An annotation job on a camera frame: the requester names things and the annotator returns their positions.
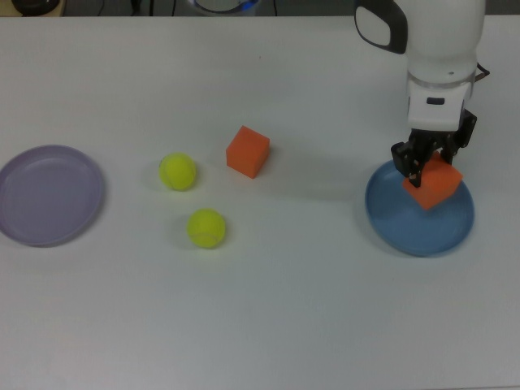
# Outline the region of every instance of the table surface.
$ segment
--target table surface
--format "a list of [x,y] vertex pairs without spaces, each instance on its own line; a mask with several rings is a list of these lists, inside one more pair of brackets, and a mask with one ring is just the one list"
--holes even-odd
[[[6,19],[0,164],[37,145],[94,158],[107,193],[52,249],[0,237],[0,388],[413,389],[520,384],[520,17],[487,17],[492,75],[455,165],[476,205],[438,258],[367,222],[371,173],[404,140],[406,60],[349,17]],[[242,125],[271,138],[251,180],[226,167]],[[169,192],[161,157],[200,175]],[[195,249],[194,210],[227,239]]]

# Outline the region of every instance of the plastic plate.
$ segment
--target plastic plate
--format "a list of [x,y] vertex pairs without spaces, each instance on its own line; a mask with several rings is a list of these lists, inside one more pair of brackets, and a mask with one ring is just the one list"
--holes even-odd
[[0,171],[0,231],[25,245],[58,245],[91,222],[103,190],[98,166],[80,151],[27,150]]
[[449,199],[424,210],[403,188],[402,181],[403,176],[390,161],[366,186],[366,212],[384,240],[421,257],[442,254],[464,241],[475,221],[475,207],[463,182]]

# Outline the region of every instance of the tennis ball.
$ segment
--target tennis ball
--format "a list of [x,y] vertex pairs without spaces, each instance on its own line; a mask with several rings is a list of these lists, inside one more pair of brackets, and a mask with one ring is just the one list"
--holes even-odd
[[213,209],[200,209],[189,217],[186,232],[195,245],[213,248],[226,235],[226,221]]
[[184,191],[195,180],[195,162],[184,153],[168,154],[159,164],[159,177],[169,189]]

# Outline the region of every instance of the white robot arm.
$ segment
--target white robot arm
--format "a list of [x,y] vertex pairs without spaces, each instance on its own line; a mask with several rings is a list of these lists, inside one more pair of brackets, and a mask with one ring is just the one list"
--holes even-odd
[[485,0],[356,0],[365,41],[408,57],[408,142],[392,147],[396,169],[421,185],[434,151],[447,163],[467,146],[477,118],[466,110],[477,68]]

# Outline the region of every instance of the orange cube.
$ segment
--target orange cube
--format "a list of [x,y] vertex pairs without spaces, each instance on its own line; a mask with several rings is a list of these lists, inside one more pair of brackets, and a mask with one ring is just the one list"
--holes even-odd
[[242,126],[226,149],[227,165],[254,179],[269,155],[269,138]]
[[408,179],[403,181],[403,187],[424,210],[429,210],[451,197],[461,181],[461,172],[445,162],[439,152],[435,152],[422,169],[421,187],[415,188]]

